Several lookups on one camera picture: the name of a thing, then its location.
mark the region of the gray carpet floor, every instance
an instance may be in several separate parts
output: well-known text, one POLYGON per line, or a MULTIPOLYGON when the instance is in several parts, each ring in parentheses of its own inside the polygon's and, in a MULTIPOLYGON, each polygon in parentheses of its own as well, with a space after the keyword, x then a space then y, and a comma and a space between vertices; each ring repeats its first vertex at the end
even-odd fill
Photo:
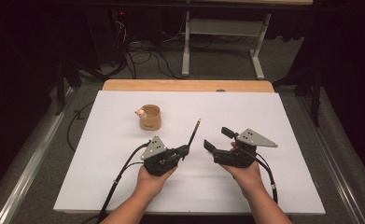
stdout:
MULTIPOLYGON (((284 43, 280 39, 266 40, 260 52, 260 62, 267 80, 275 81, 288 73, 291 63, 302 41, 284 43)), ((200 40, 192 43, 189 79, 255 79, 251 62, 247 58, 247 47, 251 40, 239 42, 225 42, 218 40, 207 47, 207 42, 200 40)), ((145 45, 146 49, 137 43, 132 47, 131 56, 135 68, 129 61, 131 69, 124 69, 113 78, 131 78, 135 69, 137 78, 171 78, 180 77, 182 62, 182 46, 178 42, 164 44, 161 48, 145 45)), ((112 68, 107 64, 103 72, 112 68)), ((76 147, 83 132, 91 107, 82 111, 81 117, 76 119, 76 110, 95 99, 96 93, 102 89, 102 83, 92 78, 83 77, 81 88, 74 90, 74 96, 64 110, 64 117, 52 138, 35 179, 21 202, 20 208, 11 223, 82 223, 93 214, 65 214, 55 212, 52 207, 66 175, 66 171, 74 156, 73 149, 68 146, 67 133, 72 147, 76 147)), ((325 206, 326 215, 323 216, 293 216, 294 223, 365 223, 365 169, 354 149, 345 136, 343 128, 335 117, 331 104, 322 90, 321 107, 319 111, 320 128, 313 126, 307 116, 306 103, 309 98, 295 97, 293 87, 277 90, 298 143, 302 155, 307 163, 317 191, 325 206), (335 157, 336 166, 332 166, 324 153, 325 145, 335 157), (354 204, 359 208, 348 206, 345 197, 338 185, 334 167, 340 169, 344 181, 348 184, 354 196, 354 204)), ((55 104, 49 113, 27 140, 24 148, 0 184, 0 211, 15 187, 20 175, 31 156, 35 152, 38 139, 43 136, 54 119, 55 104)), ((145 216, 142 223, 246 223, 249 217, 152 217, 145 216)))

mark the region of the table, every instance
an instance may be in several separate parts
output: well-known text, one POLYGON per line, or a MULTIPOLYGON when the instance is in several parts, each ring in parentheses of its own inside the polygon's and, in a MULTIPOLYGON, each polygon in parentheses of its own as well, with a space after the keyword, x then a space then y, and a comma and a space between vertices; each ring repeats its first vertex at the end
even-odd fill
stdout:
MULTIPOLYGON (((155 134, 167 147, 184 145, 198 118, 202 124, 190 154, 179 162, 177 171, 147 208, 147 213, 249 213, 249 206, 232 177, 214 164, 212 156, 203 148, 203 140, 207 139, 218 148, 228 149, 231 140, 220 133, 221 125, 240 133, 248 128, 248 123, 249 128, 279 145, 276 149, 258 147, 258 152, 272 167, 281 208, 289 215, 325 213, 280 98, 271 84, 231 80, 108 80, 97 95, 54 209, 98 212, 112 180, 132 150, 155 134), (214 92, 219 89, 226 92, 214 92), (147 103, 161 107, 162 125, 157 132, 140 130, 133 112, 147 103)), ((132 161, 139 161, 139 157, 137 153, 132 161)), ((109 211, 132 193, 138 168, 132 166, 125 172, 107 208, 109 211)), ((268 176, 264 170, 261 173, 271 194, 268 176)))
MULTIPOLYGON (((190 2, 221 2, 243 4, 281 4, 281 5, 312 5, 313 0, 188 0, 190 2)), ((190 34, 201 35, 238 35, 257 38, 254 49, 249 50, 249 55, 255 69, 257 79, 264 79, 259 61, 260 48, 269 26, 271 14, 266 14, 263 21, 230 21, 191 19, 190 12, 186 12, 185 23, 185 48, 182 59, 182 76, 188 77, 190 70, 190 34)))

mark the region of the brown cup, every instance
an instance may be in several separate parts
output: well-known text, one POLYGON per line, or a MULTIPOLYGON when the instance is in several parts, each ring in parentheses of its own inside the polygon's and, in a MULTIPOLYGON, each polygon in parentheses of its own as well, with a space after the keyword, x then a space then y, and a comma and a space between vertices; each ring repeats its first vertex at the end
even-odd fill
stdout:
POLYGON ((146 131, 156 131, 161 126, 161 111, 156 105, 142 106, 146 115, 139 119, 139 126, 146 131))

